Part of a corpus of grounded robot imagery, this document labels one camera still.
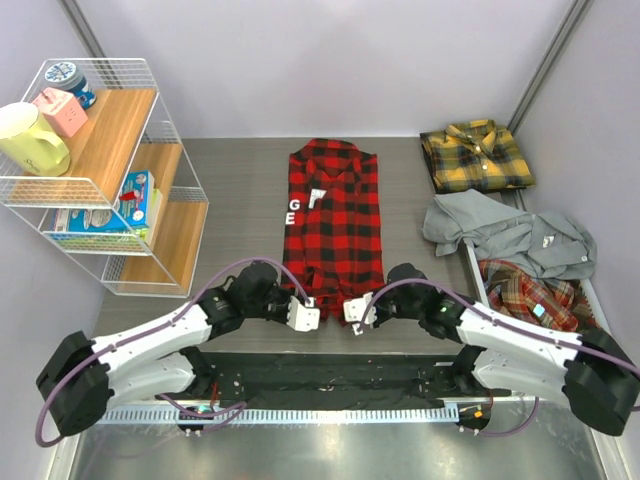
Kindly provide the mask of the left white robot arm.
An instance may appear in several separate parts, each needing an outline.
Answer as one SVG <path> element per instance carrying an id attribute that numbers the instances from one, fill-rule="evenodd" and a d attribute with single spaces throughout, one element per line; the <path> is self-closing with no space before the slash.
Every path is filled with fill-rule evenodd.
<path id="1" fill-rule="evenodd" d="M 122 403 L 183 393 L 205 397 L 213 370 L 199 360 L 198 347 L 239 329 L 248 318 L 294 326 L 314 300 L 295 275 L 267 257 L 232 263 L 216 273 L 176 310 L 129 330 L 89 338 L 65 336 L 36 378 L 43 405 L 35 439 L 51 418 L 60 438 L 84 432 Z"/>

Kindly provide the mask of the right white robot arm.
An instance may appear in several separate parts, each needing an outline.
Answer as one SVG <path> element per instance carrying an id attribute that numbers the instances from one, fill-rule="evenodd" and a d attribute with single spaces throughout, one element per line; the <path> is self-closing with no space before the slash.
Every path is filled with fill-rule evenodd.
<path id="1" fill-rule="evenodd" d="M 451 371 L 462 394 L 521 392 L 614 437 L 639 410 L 639 369 L 605 330 L 563 332 L 520 321 L 428 280 L 410 263 L 394 267 L 364 301 L 355 316 L 360 327 L 411 319 L 429 335 L 462 345 L 462 363 Z"/>

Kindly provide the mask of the red black plaid shirt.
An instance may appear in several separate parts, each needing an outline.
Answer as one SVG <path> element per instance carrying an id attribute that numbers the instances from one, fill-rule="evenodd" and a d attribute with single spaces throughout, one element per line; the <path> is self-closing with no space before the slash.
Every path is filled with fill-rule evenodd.
<path id="1" fill-rule="evenodd" d="M 384 286 L 378 157 L 315 138 L 289 155 L 283 265 L 345 326 L 343 304 Z"/>

